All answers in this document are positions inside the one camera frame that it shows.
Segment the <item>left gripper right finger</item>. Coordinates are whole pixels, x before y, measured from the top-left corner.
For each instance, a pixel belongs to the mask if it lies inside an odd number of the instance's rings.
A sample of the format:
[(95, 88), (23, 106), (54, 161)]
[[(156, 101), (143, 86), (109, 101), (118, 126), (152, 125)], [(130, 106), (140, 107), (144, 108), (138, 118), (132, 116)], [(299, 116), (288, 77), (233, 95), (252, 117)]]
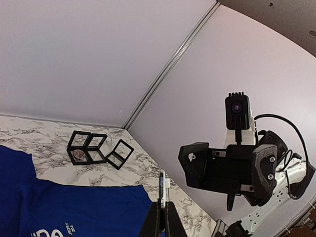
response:
[(186, 231), (182, 225), (179, 214), (173, 202), (165, 203), (164, 225), (166, 237), (186, 237)]

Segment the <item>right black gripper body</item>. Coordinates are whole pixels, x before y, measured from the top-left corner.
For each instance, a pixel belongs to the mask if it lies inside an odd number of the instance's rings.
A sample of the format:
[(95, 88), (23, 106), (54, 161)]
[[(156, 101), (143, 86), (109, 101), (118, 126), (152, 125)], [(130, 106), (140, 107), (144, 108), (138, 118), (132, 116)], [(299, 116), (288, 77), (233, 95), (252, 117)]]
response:
[(229, 145), (225, 149), (203, 146), (205, 168), (203, 171), (203, 188), (207, 191), (230, 195), (254, 196), (252, 161), (256, 146)]

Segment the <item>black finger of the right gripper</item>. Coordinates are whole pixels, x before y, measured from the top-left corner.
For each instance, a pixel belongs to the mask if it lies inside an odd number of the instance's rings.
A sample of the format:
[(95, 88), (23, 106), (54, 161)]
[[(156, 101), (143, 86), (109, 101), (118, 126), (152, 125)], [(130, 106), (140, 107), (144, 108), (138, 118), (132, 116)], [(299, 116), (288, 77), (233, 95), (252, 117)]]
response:
[(209, 143), (207, 142), (195, 142), (180, 147), (178, 160), (185, 172), (187, 186), (203, 189), (208, 152)]

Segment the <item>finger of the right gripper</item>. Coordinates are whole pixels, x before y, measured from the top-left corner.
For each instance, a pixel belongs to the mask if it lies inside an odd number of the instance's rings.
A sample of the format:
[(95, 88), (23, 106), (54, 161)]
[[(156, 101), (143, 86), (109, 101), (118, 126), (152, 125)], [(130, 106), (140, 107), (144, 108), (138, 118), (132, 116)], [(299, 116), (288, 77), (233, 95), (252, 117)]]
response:
[(252, 152), (251, 178), (254, 192), (246, 196), (251, 206), (263, 206), (272, 194), (275, 186), (277, 146), (259, 145)]

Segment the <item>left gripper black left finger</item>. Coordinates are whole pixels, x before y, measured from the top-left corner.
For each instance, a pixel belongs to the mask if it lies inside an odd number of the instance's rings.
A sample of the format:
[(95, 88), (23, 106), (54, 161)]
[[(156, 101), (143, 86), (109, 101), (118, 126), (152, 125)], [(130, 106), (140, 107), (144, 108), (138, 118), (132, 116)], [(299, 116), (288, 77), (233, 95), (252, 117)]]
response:
[(160, 237), (164, 231), (164, 209), (153, 202), (143, 223), (139, 237)]

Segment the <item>dark blue round brooch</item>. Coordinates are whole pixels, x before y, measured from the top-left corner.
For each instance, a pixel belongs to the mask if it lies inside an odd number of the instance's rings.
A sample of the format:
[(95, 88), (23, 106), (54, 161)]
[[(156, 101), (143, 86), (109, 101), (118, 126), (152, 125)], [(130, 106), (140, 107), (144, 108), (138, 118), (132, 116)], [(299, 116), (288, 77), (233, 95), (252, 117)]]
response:
[(159, 204), (161, 209), (165, 209), (166, 203), (170, 201), (170, 178), (166, 176), (166, 173), (164, 170), (160, 171), (159, 174)]

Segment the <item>pink round brooch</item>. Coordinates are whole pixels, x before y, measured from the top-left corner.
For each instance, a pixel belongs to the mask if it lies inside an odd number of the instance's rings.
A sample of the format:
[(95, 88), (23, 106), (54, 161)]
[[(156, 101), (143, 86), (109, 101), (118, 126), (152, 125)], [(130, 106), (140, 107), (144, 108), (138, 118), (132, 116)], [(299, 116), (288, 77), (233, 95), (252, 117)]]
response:
[(73, 157), (77, 160), (84, 160), (86, 159), (86, 155), (84, 153), (84, 151), (82, 150), (74, 150), (73, 151)]

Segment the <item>blue printed t-shirt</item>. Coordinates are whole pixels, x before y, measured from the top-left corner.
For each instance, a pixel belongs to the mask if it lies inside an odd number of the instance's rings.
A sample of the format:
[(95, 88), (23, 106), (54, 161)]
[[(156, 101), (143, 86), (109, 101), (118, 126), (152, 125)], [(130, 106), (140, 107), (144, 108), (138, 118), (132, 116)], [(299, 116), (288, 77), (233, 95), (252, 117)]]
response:
[(152, 202), (143, 186), (67, 186), (36, 177), (32, 156), (0, 149), (3, 237), (136, 237)]

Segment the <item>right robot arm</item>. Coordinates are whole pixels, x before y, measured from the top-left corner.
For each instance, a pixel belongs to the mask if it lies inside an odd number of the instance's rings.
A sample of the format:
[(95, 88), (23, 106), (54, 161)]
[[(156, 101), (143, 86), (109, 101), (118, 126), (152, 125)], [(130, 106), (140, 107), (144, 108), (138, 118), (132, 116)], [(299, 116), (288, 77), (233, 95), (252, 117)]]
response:
[(271, 131), (228, 130), (225, 148), (196, 142), (180, 148), (178, 159), (189, 187), (227, 195), (231, 211), (236, 196), (255, 210), (231, 224), (218, 237), (251, 237), (264, 220), (285, 202), (298, 198), (315, 168), (289, 149)]

